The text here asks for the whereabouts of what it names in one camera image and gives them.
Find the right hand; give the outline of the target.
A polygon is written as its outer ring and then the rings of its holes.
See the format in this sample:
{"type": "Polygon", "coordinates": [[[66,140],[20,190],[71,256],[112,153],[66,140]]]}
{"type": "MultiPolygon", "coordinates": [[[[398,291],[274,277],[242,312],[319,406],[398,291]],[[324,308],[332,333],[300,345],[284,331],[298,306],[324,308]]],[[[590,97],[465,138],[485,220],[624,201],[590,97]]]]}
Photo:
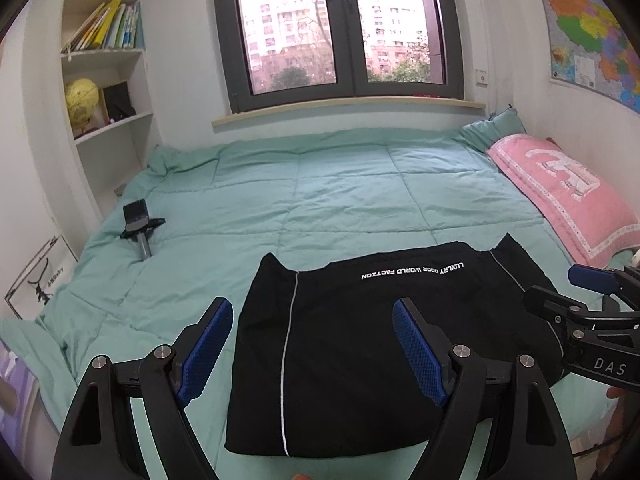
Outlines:
{"type": "Polygon", "coordinates": [[[610,463],[614,460],[614,457],[620,449],[620,444],[623,440],[623,433],[626,429],[625,422],[625,396],[626,390],[616,387],[608,388],[606,397],[610,400],[616,400],[617,404],[614,408],[614,412],[611,416],[610,422],[605,429],[604,442],[608,445],[602,448],[598,453],[596,471],[600,477],[610,466],[610,463]]]}

